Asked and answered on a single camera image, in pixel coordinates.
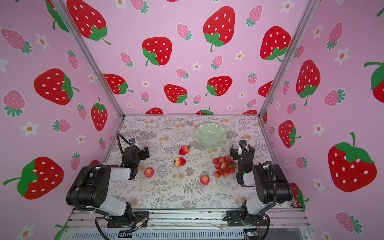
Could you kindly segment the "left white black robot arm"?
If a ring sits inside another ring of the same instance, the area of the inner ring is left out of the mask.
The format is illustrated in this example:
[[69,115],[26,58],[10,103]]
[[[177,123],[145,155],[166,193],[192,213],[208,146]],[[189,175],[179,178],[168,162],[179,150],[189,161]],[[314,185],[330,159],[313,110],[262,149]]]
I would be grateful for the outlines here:
[[108,228],[146,227],[149,212],[134,212],[132,205],[109,194],[109,185],[118,181],[133,180],[138,173],[140,161],[150,157],[149,149],[127,147],[122,152],[122,164],[93,165],[83,167],[66,196],[68,205],[79,212],[102,215]]

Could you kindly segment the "red fake apple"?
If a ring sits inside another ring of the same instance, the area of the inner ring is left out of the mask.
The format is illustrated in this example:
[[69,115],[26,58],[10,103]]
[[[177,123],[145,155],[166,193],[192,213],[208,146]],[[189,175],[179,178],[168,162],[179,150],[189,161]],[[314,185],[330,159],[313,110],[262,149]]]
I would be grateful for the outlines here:
[[200,178],[200,182],[202,185],[206,186],[210,182],[210,178],[207,175],[203,175]]
[[155,174],[155,171],[152,168],[147,168],[144,171],[144,175],[147,178],[151,178]]

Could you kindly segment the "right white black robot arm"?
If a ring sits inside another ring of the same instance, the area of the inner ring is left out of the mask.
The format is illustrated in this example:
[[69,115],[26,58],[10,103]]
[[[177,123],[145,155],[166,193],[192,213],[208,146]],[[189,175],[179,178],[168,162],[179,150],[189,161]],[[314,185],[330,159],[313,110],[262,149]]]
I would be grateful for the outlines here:
[[230,148],[230,157],[238,166],[236,180],[242,187],[254,187],[257,194],[244,201],[238,211],[228,211],[223,221],[229,226],[254,226],[261,220],[267,221],[266,212],[276,204],[291,201],[293,191],[279,165],[271,161],[255,165],[255,149],[245,140],[238,144],[237,149]]

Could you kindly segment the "red yellow fake strawberry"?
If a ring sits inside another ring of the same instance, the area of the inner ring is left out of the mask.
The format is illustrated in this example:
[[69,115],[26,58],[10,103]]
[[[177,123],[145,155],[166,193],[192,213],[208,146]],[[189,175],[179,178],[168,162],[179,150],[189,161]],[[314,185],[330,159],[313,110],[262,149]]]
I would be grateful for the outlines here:
[[186,160],[180,157],[175,158],[174,161],[172,161],[175,167],[182,167],[186,164]]

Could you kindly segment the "red cherry bunch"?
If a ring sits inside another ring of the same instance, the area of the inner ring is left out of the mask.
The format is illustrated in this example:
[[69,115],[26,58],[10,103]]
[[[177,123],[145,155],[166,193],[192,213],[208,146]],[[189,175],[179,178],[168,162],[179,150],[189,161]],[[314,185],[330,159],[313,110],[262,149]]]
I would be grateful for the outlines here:
[[216,179],[220,177],[226,178],[229,175],[234,175],[236,173],[236,161],[230,156],[214,158],[212,162],[216,169],[216,172],[214,173]]

